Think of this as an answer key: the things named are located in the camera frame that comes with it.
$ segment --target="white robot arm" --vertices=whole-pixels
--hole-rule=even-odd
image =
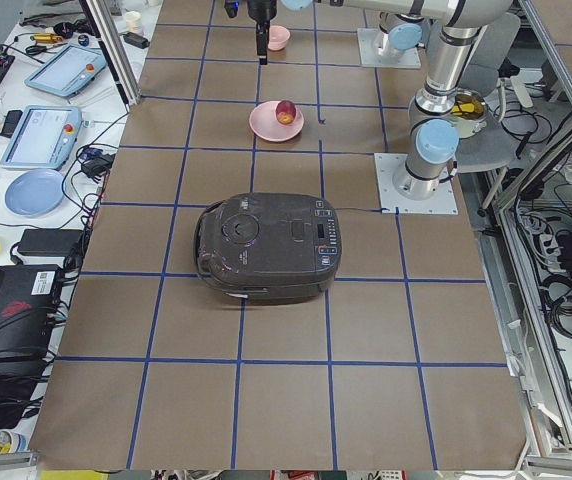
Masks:
[[[501,17],[512,0],[314,0],[334,7],[355,7],[390,14],[395,23],[418,18],[440,20],[443,27],[435,54],[431,57],[424,86],[410,106],[411,151],[405,165],[394,175],[397,190],[414,200],[430,197],[439,185],[439,175],[453,157],[459,137],[449,122],[441,119],[455,103],[455,91],[482,27]],[[291,10],[306,8],[313,0],[282,0]],[[225,0],[231,15],[237,0]],[[247,0],[248,14],[257,23],[257,52],[266,63],[270,20],[277,14],[277,0]]]

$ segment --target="blue plate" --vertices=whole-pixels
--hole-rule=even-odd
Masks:
[[[6,206],[18,215],[42,215],[50,212],[64,198],[62,180],[57,170],[37,168],[17,177],[6,190]]]

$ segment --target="white mounting plate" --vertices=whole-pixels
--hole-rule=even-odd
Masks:
[[[359,41],[359,55],[363,67],[388,67],[388,68],[421,68],[422,62],[416,48],[406,50],[399,57],[382,57],[375,52],[374,42],[379,30],[376,28],[358,28],[357,40]]]
[[[387,208],[384,213],[423,213],[427,215],[457,215],[457,203],[450,182],[440,183],[435,194],[426,200],[411,200],[393,186],[393,173],[406,161],[406,154],[376,153],[375,168],[379,187],[379,203]],[[442,177],[448,172],[444,169]]]

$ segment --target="pink bowl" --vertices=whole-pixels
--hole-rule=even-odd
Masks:
[[[268,49],[276,52],[282,50],[290,39],[290,31],[281,25],[271,25],[268,36]]]

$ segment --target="red apple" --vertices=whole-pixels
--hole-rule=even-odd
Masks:
[[[275,108],[275,116],[277,121],[282,125],[290,125],[295,120],[297,109],[295,104],[290,100],[282,100]]]

